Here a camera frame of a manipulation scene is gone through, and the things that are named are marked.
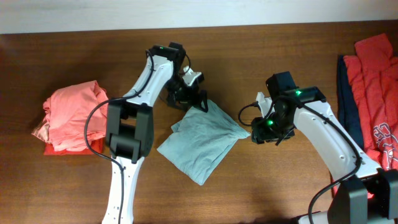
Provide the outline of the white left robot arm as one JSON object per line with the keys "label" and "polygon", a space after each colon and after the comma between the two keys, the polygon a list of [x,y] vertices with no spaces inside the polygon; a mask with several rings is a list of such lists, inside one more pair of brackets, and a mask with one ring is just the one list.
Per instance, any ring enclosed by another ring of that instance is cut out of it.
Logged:
{"label": "white left robot arm", "polygon": [[203,74],[183,67],[188,55],[171,42],[147,51],[145,68],[134,86],[108,103],[105,143],[112,159],[112,178],[103,223],[132,223],[137,178],[154,143],[153,107],[166,92],[166,104],[187,111],[208,111],[207,95],[198,85]]}

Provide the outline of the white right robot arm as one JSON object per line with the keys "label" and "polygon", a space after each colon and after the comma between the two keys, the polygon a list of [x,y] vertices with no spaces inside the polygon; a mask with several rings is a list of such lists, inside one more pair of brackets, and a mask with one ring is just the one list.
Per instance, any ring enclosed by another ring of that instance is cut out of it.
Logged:
{"label": "white right robot arm", "polygon": [[279,144],[297,129],[332,176],[294,223],[397,223],[397,171],[384,171],[354,142],[318,88],[259,92],[254,105],[262,115],[252,121],[253,142]]}

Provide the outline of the light grey-blue t-shirt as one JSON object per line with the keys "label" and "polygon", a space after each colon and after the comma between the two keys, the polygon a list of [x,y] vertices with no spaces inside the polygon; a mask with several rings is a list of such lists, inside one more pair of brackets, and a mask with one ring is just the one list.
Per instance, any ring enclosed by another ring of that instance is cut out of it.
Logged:
{"label": "light grey-blue t-shirt", "polygon": [[208,111],[190,108],[157,148],[176,168],[203,185],[225,155],[250,134],[211,100]]}

